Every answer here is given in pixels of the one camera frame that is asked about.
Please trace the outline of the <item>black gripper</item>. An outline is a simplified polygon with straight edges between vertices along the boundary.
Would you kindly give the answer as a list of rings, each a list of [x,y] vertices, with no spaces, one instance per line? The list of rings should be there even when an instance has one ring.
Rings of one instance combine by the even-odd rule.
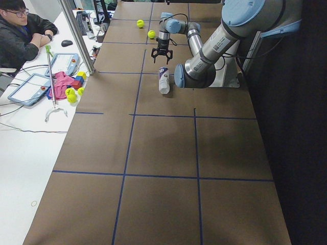
[[[154,59],[154,63],[156,62],[156,57],[158,55],[165,55],[167,58],[167,64],[173,58],[173,51],[169,50],[169,39],[162,39],[157,37],[157,48],[153,48],[151,51],[151,57]]]

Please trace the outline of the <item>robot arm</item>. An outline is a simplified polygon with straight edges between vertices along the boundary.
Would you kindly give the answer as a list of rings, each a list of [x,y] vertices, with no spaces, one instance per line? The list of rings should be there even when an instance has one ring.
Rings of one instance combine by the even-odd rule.
[[[159,21],[158,46],[151,56],[173,58],[169,49],[171,34],[185,34],[193,57],[178,64],[175,84],[180,88],[206,88],[216,77],[215,63],[238,40],[260,31],[263,37],[284,37],[298,31],[302,1],[222,1],[221,24],[206,43],[200,37],[200,25],[174,19],[163,12]]]

